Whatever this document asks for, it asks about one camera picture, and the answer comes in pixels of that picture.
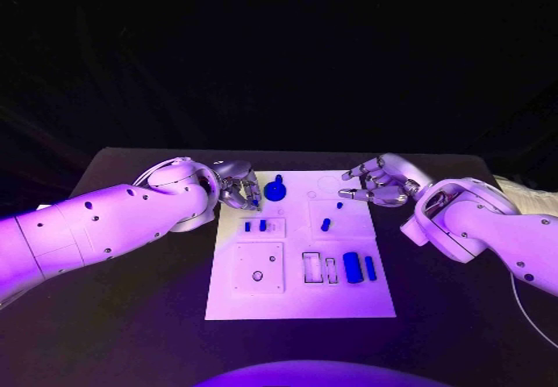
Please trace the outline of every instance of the shape sorting board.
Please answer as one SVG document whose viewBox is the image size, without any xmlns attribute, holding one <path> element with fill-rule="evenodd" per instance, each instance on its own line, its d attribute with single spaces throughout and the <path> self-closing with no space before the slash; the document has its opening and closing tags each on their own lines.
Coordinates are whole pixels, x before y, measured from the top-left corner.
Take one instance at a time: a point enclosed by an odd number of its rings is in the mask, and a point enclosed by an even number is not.
<svg viewBox="0 0 558 387">
<path fill-rule="evenodd" d="M 343 172 L 258 172 L 261 190 L 283 176 L 286 198 L 263 198 L 261 212 L 221 206 L 206 320 L 395 317 L 368 203 L 338 195 L 342 188 L 362 188 L 358 179 L 341 180 Z M 364 271 L 356 284 L 346 278 L 348 252 Z"/>
</svg>

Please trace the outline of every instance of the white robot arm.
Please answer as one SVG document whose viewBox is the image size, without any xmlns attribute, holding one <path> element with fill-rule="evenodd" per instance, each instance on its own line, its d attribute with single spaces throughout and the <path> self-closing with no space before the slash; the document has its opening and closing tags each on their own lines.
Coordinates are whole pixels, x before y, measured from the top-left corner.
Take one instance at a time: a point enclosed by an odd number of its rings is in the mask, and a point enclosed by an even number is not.
<svg viewBox="0 0 558 387">
<path fill-rule="evenodd" d="M 218 161 L 209 168 L 180 157 L 150 168 L 133 185 L 2 220 L 0 309 L 58 274 L 126 254 L 169 231 L 211 222 L 218 201 L 258 210 L 260 200 L 248 162 Z"/>
<path fill-rule="evenodd" d="M 342 189 L 339 196 L 403 206 L 417 200 L 401 231 L 423 246 L 431 242 L 444 255 L 467 263 L 486 248 L 502 258 L 522 281 L 558 296 L 558 218 L 522 215 L 496 187 L 466 178 L 434 184 L 398 155 L 377 157 L 342 176 L 365 176 L 368 189 Z"/>
</svg>

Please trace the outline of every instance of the black table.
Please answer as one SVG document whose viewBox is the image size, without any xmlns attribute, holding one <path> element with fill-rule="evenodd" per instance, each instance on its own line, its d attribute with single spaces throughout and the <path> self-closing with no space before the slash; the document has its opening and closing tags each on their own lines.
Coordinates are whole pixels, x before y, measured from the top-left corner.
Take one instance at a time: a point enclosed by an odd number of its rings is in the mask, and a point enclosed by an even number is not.
<svg viewBox="0 0 558 387">
<path fill-rule="evenodd" d="M 377 154 L 107 148 L 74 196 L 131 183 L 175 156 L 320 170 L 348 169 Z M 405 157 L 436 179 L 495 184 L 475 156 Z M 460 264 L 431 244 L 415 246 L 400 232 L 411 209 L 371 207 L 397 318 L 205 321 L 215 221 L 49 280 L 3 310 L 0 385 L 185 386 L 299 359 L 374 364 L 450 385 L 555 385 L 558 350 L 525 321 L 503 263 L 485 252 Z M 519 295 L 558 339 L 558 298 L 524 283 Z"/>
</svg>

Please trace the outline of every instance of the blue rectangular block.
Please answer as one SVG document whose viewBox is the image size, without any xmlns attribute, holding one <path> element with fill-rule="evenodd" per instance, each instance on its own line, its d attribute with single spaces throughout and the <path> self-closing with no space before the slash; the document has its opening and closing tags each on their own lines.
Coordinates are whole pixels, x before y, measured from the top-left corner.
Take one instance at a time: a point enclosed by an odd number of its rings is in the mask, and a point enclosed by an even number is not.
<svg viewBox="0 0 558 387">
<path fill-rule="evenodd" d="M 356 284 L 364 281 L 364 271 L 361 269 L 361 262 L 358 260 L 358 254 L 348 252 L 343 254 L 343 264 L 346 272 L 346 281 L 351 284 Z"/>
<path fill-rule="evenodd" d="M 372 262 L 372 257 L 366 256 L 364 258 L 364 262 L 366 263 L 366 270 L 369 272 L 369 280 L 375 281 L 377 280 L 377 276 L 375 276 L 375 263 Z"/>
</svg>

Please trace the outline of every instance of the small blue piece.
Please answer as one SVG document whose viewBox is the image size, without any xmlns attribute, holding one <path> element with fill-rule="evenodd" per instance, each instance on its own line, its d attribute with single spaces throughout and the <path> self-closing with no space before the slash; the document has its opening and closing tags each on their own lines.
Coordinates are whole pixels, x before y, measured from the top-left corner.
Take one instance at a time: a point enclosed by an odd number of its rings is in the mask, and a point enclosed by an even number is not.
<svg viewBox="0 0 558 387">
<path fill-rule="evenodd" d="M 271 200 L 273 202 L 279 202 L 287 195 L 287 187 L 283 184 L 283 177 L 281 175 L 276 176 L 276 181 L 266 184 L 264 187 L 264 196 L 267 200 Z"/>
<path fill-rule="evenodd" d="M 358 260 L 358 254 L 348 252 L 343 254 L 343 264 L 346 272 L 346 281 L 351 284 L 356 284 L 364 281 L 364 271 L 361 269 L 361 262 Z"/>
<path fill-rule="evenodd" d="M 332 224 L 332 219 L 330 218 L 325 218 L 323 219 L 323 224 L 322 224 L 322 231 L 328 231 L 329 230 L 329 225 Z"/>
<path fill-rule="evenodd" d="M 366 256 L 364 258 L 364 262 L 366 263 L 366 270 L 369 271 L 369 280 L 375 281 L 377 280 L 377 276 L 375 276 L 375 264 L 372 262 L 372 257 Z"/>
</svg>

